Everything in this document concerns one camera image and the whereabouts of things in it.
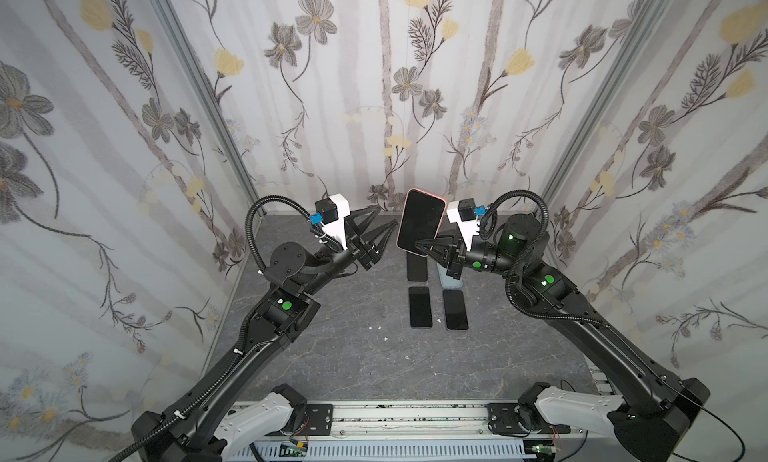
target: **white bracket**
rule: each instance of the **white bracket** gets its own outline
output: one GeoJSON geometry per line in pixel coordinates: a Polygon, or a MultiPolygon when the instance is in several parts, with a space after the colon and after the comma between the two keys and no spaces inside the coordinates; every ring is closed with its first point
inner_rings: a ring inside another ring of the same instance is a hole
{"type": "Polygon", "coordinates": [[[348,201],[341,194],[333,194],[330,199],[336,205],[336,210],[339,213],[339,218],[335,221],[326,224],[323,223],[322,230],[329,236],[333,237],[339,244],[346,250],[346,234],[344,233],[344,218],[350,215],[350,201],[348,201]]]}
{"type": "Polygon", "coordinates": [[[549,387],[536,398],[536,409],[549,424],[570,425],[616,438],[608,413],[623,403],[620,395],[581,394],[549,387]]]}
{"type": "Polygon", "coordinates": [[[221,459],[229,460],[255,439],[284,428],[292,413],[288,399],[270,392],[249,408],[224,416],[214,432],[214,437],[226,440],[221,459]]]}
{"type": "Polygon", "coordinates": [[[448,209],[446,210],[448,215],[448,221],[458,224],[458,230],[462,232],[464,238],[464,244],[467,249],[472,247],[472,237],[480,234],[480,221],[477,216],[472,220],[462,221],[462,218],[458,215],[458,201],[448,203],[448,209]]]}

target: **wallpaper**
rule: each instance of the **wallpaper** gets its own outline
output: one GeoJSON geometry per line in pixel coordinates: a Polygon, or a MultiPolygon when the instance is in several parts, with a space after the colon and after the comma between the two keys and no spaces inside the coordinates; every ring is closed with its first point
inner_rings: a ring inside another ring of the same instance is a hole
{"type": "Polygon", "coordinates": [[[248,204],[148,0],[0,26],[0,451],[105,460],[199,376],[248,204]]]}
{"type": "Polygon", "coordinates": [[[543,189],[645,0],[171,1],[260,193],[397,211],[543,189]]]}
{"type": "MultiPolygon", "coordinates": [[[[768,0],[672,0],[551,202],[564,271],[765,460],[768,0]]],[[[732,460],[702,414],[677,453],[732,460]]]]}

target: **pink phone case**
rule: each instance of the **pink phone case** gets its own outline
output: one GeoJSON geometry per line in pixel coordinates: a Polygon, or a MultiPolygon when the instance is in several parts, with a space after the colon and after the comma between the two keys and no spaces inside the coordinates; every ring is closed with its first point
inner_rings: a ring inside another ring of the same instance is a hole
{"type": "MultiPolygon", "coordinates": [[[[440,197],[440,196],[435,195],[435,194],[433,194],[431,192],[427,192],[424,189],[417,189],[417,188],[414,187],[413,189],[409,189],[408,193],[406,193],[406,204],[408,204],[408,196],[410,196],[411,192],[414,191],[414,190],[416,192],[420,192],[422,194],[426,194],[429,197],[434,197],[435,199],[439,199],[439,200],[442,201],[442,214],[440,215],[440,222],[437,225],[437,229],[435,230],[435,233],[432,235],[432,237],[435,237],[435,236],[437,236],[437,232],[440,230],[440,225],[442,224],[442,218],[446,215],[446,207],[448,205],[448,201],[444,197],[440,197]]],[[[406,204],[403,205],[403,211],[402,211],[402,215],[403,216],[406,215],[406,211],[405,211],[406,204]]],[[[400,227],[402,227],[402,216],[400,216],[400,227]]],[[[395,245],[397,245],[398,249],[402,249],[402,250],[406,251],[407,253],[411,253],[411,254],[414,254],[414,255],[419,256],[419,257],[426,257],[426,256],[423,256],[422,254],[417,254],[417,253],[409,251],[408,249],[403,249],[402,247],[400,247],[400,232],[398,232],[398,234],[397,234],[397,242],[395,242],[395,245]]]]}

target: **gray marble tabletop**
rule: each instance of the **gray marble tabletop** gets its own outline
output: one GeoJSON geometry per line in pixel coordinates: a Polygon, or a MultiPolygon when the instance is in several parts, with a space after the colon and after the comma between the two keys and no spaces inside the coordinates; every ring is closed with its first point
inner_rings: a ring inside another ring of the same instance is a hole
{"type": "MultiPolygon", "coordinates": [[[[373,226],[391,220],[380,215],[373,226]]],[[[319,244],[300,216],[267,216],[256,235],[264,259],[277,244],[319,244]]],[[[287,383],[310,400],[517,398],[537,380],[568,380],[596,393],[584,356],[545,323],[518,313],[498,275],[465,269],[469,330],[448,331],[437,268],[428,281],[406,279],[406,253],[389,241],[370,271],[328,284],[315,295],[322,307],[310,327],[248,386],[241,400],[260,400],[287,383]],[[412,329],[408,286],[427,285],[433,327],[412,329]]],[[[236,339],[242,318],[268,288],[252,258],[223,322],[213,360],[236,339]]]]}

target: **smartphone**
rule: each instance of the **smartphone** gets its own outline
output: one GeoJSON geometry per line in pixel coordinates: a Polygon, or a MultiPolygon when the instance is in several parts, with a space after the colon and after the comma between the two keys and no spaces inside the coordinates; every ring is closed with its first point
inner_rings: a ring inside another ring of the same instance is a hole
{"type": "Polygon", "coordinates": [[[460,290],[442,291],[442,303],[446,309],[446,327],[449,331],[469,330],[467,308],[464,305],[464,293],[460,290]]]}
{"type": "Polygon", "coordinates": [[[406,253],[406,271],[412,283],[425,283],[427,280],[427,257],[406,253]]]}
{"type": "Polygon", "coordinates": [[[411,327],[432,327],[432,306],[429,304],[429,287],[408,287],[408,305],[411,309],[411,327]]]}
{"type": "Polygon", "coordinates": [[[435,238],[440,229],[442,215],[446,211],[446,204],[442,197],[421,189],[410,189],[402,210],[397,246],[418,256],[426,256],[416,248],[416,241],[435,238]]]}

